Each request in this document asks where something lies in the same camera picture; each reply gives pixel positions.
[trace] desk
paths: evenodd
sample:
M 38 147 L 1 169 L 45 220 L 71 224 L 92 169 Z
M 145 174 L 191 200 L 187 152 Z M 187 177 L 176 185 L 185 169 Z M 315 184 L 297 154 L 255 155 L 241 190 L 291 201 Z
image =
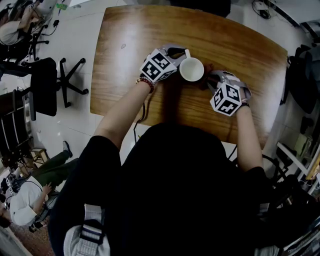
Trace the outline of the desk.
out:
M 146 56 L 166 43 L 184 46 L 204 65 L 227 70 L 252 91 L 250 106 L 261 147 L 266 143 L 284 88 L 287 51 L 234 21 L 193 9 L 132 5 L 107 8 L 96 46 L 90 111 L 104 115 L 135 85 Z M 155 125 L 177 122 L 237 143 L 236 117 L 214 112 L 212 93 L 183 80 L 177 72 L 160 82 L 146 102 Z

